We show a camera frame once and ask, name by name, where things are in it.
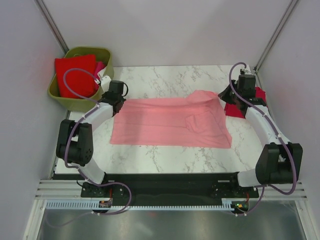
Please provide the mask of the crimson t shirt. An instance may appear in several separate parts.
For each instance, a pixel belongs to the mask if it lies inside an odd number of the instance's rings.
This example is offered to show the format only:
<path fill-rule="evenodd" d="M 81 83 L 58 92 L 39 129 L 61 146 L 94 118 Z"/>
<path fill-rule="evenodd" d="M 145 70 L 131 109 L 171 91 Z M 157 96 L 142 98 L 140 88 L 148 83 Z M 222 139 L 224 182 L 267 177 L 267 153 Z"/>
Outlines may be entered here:
<path fill-rule="evenodd" d="M 263 91 L 260 87 L 255 87 L 255 99 L 252 102 L 254 105 L 262 105 L 266 102 L 266 92 Z M 226 116 L 245 119 L 245 116 L 237 108 L 235 104 L 226 103 L 224 107 L 224 112 Z"/>

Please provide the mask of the light pink t shirt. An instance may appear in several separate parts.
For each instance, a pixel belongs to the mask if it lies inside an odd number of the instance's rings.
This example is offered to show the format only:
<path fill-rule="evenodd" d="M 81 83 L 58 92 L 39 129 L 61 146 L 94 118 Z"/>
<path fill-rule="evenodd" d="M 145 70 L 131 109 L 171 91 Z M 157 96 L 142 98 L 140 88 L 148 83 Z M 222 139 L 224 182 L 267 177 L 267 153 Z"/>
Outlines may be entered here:
<path fill-rule="evenodd" d="M 229 149 L 232 136 L 218 94 L 128 99 L 114 117 L 113 145 Z"/>

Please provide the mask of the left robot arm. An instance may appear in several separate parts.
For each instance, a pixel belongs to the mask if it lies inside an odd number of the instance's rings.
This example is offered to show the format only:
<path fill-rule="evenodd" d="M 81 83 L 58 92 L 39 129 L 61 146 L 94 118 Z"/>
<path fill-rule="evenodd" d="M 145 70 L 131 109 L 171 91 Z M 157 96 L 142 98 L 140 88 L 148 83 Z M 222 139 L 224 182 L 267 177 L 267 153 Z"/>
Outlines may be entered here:
<path fill-rule="evenodd" d="M 60 123 L 56 156 L 64 161 L 66 168 L 76 169 L 92 184 L 92 191 L 99 197 L 109 193 L 110 185 L 105 181 L 106 173 L 93 158 L 93 132 L 120 112 L 128 92 L 126 83 L 112 80 L 101 99 L 79 120 L 65 119 Z"/>

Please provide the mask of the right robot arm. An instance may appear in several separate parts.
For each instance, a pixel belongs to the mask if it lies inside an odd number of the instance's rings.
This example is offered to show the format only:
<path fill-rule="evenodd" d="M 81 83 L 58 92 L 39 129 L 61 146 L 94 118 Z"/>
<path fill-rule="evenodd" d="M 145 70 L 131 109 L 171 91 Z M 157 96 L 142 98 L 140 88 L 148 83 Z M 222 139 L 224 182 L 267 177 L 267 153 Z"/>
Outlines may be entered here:
<path fill-rule="evenodd" d="M 237 179 L 229 184 L 230 193 L 240 197 L 247 187 L 275 187 L 276 184 L 296 186 L 303 148 L 281 133 L 269 114 L 266 102 L 256 97 L 256 77 L 241 71 L 238 79 L 230 80 L 218 97 L 240 111 L 263 146 L 255 168 L 239 172 Z"/>

